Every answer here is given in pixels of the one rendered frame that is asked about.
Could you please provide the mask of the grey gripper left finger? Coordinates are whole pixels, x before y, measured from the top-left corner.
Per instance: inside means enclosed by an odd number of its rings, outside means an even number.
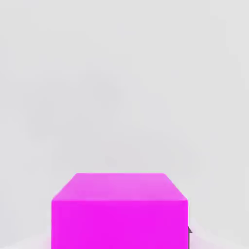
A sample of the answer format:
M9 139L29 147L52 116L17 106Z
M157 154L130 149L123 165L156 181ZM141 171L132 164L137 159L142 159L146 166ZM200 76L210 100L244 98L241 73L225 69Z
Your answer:
M51 249L51 236L35 235L19 242L19 249Z

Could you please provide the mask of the small magenta cube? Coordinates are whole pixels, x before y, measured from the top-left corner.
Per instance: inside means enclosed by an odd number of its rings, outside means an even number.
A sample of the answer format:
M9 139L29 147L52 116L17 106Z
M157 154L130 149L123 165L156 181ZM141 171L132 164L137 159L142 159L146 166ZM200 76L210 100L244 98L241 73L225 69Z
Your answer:
M78 173L52 199L51 249L189 249L187 198L165 174Z

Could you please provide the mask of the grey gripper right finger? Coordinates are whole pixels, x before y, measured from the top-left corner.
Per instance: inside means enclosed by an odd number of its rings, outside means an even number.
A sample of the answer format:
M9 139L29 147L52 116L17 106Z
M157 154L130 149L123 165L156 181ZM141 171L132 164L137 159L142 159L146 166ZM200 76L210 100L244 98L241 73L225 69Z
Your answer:
M222 249L213 236L208 233L196 220L191 220L189 225L189 249Z

